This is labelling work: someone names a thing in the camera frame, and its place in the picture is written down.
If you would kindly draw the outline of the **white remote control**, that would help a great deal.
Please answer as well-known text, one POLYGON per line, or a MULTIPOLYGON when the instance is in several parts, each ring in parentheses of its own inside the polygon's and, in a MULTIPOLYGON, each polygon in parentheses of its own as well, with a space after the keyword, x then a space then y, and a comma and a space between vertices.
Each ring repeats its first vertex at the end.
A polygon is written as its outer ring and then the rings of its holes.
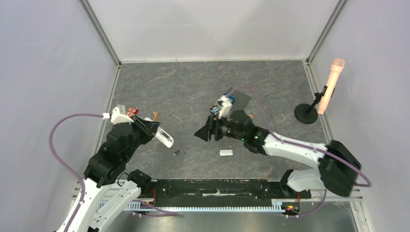
POLYGON ((159 140, 162 144, 164 144, 167 148, 171 148, 174 145, 174 139, 173 137, 168 134, 163 128, 160 126, 158 127, 158 130, 156 132, 155 138, 159 140))

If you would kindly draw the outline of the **white battery cover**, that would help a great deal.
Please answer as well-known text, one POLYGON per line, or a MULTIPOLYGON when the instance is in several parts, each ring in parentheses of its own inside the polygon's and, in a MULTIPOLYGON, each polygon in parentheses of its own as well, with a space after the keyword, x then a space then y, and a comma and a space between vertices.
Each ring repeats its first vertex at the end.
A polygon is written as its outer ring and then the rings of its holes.
POLYGON ((219 152, 220 156, 232 156, 233 153, 234 152, 232 149, 224 149, 224 150, 220 150, 219 152))

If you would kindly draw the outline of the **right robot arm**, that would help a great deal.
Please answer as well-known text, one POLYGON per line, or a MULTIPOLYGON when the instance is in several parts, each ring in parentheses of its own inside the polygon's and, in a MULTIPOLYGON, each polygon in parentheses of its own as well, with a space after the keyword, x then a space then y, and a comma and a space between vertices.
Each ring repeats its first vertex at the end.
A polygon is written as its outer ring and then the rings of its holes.
POLYGON ((310 189, 326 189, 335 195, 349 197, 356 184, 360 162, 339 141, 329 144, 308 143, 271 133, 256 126, 243 110, 229 117, 209 116, 194 134, 210 142, 223 137, 241 140, 255 154, 282 157, 309 166, 307 170, 287 170, 279 184, 285 197, 310 189))

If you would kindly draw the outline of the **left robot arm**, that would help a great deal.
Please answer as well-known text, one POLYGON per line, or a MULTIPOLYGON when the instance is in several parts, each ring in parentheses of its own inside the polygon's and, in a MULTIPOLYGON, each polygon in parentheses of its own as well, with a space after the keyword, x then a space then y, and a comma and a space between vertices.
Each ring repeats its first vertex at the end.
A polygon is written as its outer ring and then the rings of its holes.
POLYGON ((147 197, 152 190, 151 177, 140 170, 131 172, 127 181, 104 206, 103 197, 125 170, 137 148, 155 137, 160 123, 143 120, 137 116, 115 116, 105 113, 113 124, 106 142, 93 155, 84 176, 70 169, 81 185, 75 200, 61 227, 60 232, 103 232, 135 198, 147 197))

